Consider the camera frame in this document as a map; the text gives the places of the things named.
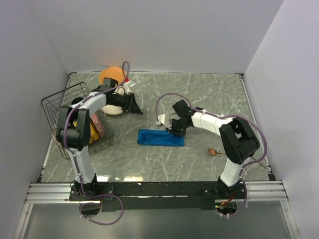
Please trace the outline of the blue cloth napkin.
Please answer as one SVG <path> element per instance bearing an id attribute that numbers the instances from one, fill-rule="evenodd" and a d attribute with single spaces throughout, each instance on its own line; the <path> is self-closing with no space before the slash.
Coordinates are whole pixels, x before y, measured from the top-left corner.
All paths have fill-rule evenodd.
<path id="1" fill-rule="evenodd" d="M 174 136 L 165 130 L 140 129 L 137 143 L 145 146 L 184 146 L 184 137 Z"/>

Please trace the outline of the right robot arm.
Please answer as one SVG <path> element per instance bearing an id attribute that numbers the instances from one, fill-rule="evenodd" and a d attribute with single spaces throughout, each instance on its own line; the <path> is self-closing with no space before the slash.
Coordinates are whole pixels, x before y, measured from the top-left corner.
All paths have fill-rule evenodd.
<path id="1" fill-rule="evenodd" d="M 168 131 L 184 137 L 189 127 L 205 129 L 221 137 L 227 161 L 217 180 L 217 192 L 225 199 L 230 198 L 239 184 L 244 162 L 260 147 L 259 140 L 249 123 L 240 117 L 223 117 L 208 113 L 200 108 L 191 108 L 184 100 L 172 108 L 179 117 L 172 119 Z"/>

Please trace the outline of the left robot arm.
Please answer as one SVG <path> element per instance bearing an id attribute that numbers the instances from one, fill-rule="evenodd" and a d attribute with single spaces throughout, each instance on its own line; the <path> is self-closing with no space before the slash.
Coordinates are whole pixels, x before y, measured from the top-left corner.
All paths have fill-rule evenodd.
<path id="1" fill-rule="evenodd" d="M 75 172 L 74 191 L 87 200 L 94 200 L 99 194 L 96 173 L 88 152 L 91 117 L 105 106 L 120 107 L 129 114 L 143 114 L 129 82 L 117 84 L 110 78 L 106 81 L 105 85 L 99 85 L 85 98 L 70 106 L 62 106 L 58 113 L 55 137 L 71 159 Z"/>

